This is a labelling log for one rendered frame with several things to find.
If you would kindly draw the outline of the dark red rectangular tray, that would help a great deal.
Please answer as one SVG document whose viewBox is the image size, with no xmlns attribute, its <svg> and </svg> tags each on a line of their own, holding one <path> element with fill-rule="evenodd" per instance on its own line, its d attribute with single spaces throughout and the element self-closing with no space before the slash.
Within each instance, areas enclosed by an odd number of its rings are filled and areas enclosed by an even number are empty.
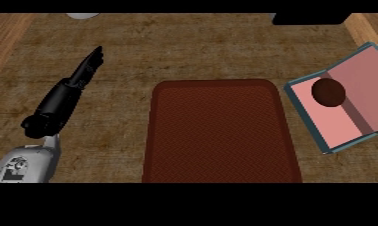
<svg viewBox="0 0 378 226">
<path fill-rule="evenodd" d="M 301 181 L 279 92 L 270 81 L 163 81 L 155 86 L 141 181 Z"/>
</svg>

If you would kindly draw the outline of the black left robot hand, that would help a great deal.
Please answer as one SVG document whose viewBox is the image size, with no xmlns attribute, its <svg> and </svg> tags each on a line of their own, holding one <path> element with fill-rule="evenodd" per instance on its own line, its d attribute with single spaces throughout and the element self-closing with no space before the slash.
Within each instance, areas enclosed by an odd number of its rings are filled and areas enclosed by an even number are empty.
<svg viewBox="0 0 378 226">
<path fill-rule="evenodd" d="M 60 132 L 72 115 L 82 90 L 101 64 L 101 47 L 97 47 L 84 58 L 70 77 L 63 78 L 53 86 L 34 114 L 23 119 L 20 126 L 26 137 L 38 139 Z"/>
</svg>

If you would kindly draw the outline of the black appliance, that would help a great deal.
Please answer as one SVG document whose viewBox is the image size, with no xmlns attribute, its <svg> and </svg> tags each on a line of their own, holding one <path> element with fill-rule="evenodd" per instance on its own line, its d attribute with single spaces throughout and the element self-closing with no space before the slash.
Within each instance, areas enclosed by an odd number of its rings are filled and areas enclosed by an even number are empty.
<svg viewBox="0 0 378 226">
<path fill-rule="evenodd" d="M 274 25 L 338 25 L 349 13 L 276 13 L 271 19 Z"/>
</svg>

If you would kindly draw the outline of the pale grey round object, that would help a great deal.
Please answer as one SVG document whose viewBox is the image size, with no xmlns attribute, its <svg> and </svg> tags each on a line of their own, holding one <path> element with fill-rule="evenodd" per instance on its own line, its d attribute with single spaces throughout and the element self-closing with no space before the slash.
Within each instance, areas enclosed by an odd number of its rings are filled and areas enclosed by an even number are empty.
<svg viewBox="0 0 378 226">
<path fill-rule="evenodd" d="M 76 20 L 84 20 L 96 17 L 98 13 L 66 13 L 66 15 Z"/>
</svg>

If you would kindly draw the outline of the dark brown round cupcake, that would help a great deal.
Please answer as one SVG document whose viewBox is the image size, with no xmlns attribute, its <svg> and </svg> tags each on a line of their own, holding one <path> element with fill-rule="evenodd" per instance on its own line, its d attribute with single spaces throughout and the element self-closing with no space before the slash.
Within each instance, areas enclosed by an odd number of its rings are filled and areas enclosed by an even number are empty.
<svg viewBox="0 0 378 226">
<path fill-rule="evenodd" d="M 311 86 L 311 96 L 324 107 L 336 107 L 345 100 L 344 86 L 336 80 L 321 78 Z"/>
</svg>

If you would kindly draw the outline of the teal box with pink inside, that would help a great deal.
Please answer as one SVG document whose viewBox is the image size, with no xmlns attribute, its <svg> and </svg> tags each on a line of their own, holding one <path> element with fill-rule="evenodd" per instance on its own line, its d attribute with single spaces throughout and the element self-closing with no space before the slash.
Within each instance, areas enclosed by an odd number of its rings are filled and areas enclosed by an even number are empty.
<svg viewBox="0 0 378 226">
<path fill-rule="evenodd" d="M 366 42 L 283 90 L 323 154 L 378 136 L 378 45 Z"/>
</svg>

